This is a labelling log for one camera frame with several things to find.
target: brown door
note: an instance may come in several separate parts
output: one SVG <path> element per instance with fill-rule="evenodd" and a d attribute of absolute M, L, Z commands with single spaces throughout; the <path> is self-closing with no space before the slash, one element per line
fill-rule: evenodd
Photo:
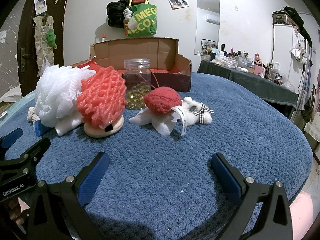
<path fill-rule="evenodd" d="M 53 50 L 54 64 L 63 66 L 63 19 L 67 0 L 46 0 L 47 13 L 53 17 L 53 29 L 57 36 L 57 49 Z M 18 74 L 22 96 L 36 89 L 38 74 L 33 18 L 36 16 L 34 0 L 26 0 L 23 7 L 18 33 Z M 24 53 L 24 68 L 21 67 L 21 51 Z"/>

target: blue blanket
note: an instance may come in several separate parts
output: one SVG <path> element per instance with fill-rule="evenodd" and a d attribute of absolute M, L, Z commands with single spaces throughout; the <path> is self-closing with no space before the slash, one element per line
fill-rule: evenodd
<path fill-rule="evenodd" d="M 136 126 L 124 111 L 125 124 L 108 138 L 89 138 L 83 125 L 62 137 L 45 134 L 49 150 L 36 167 L 38 180 L 63 181 L 76 175 L 100 151 L 110 166 L 85 210 L 107 239 L 202 239 L 216 236 L 235 210 L 212 172 L 209 160 L 221 152 L 232 166 L 256 181 L 284 183 L 292 199 L 312 166 L 310 146 L 286 117 L 242 86 L 227 79 L 192 74 L 191 96 L 214 110 L 212 124 L 193 125 L 181 137 L 177 124 L 170 136 L 151 125 Z M 26 103 L 6 123 L 0 136 L 17 127 L 24 134 L 10 148 L 13 159 L 39 138 L 26 119 Z M 247 230 L 252 229 L 259 207 Z"/>

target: dark green tablecloth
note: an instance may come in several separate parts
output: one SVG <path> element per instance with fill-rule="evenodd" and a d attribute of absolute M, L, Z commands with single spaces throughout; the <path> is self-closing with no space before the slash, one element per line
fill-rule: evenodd
<path fill-rule="evenodd" d="M 291 106 L 293 109 L 289 111 L 290 114 L 297 108 L 298 95 L 296 93 L 252 73 L 241 72 L 205 60 L 201 61 L 198 73 L 224 77 L 247 88 L 269 103 Z"/>

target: black and white gingham bow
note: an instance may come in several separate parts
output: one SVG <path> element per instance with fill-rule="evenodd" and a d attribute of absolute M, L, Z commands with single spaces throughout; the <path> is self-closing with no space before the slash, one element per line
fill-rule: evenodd
<path fill-rule="evenodd" d="M 204 112 L 209 112 L 213 114 L 213 110 L 211 110 L 206 105 L 202 104 L 201 109 L 199 111 L 193 112 L 194 115 L 200 115 L 200 123 L 204 124 Z"/>

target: air conditioner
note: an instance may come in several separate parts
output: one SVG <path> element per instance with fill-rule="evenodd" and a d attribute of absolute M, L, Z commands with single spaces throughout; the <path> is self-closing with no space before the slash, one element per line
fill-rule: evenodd
<path fill-rule="evenodd" d="M 220 17 L 219 16 L 215 16 L 212 14 L 206 14 L 205 20 L 206 20 L 206 22 L 220 25 Z"/>

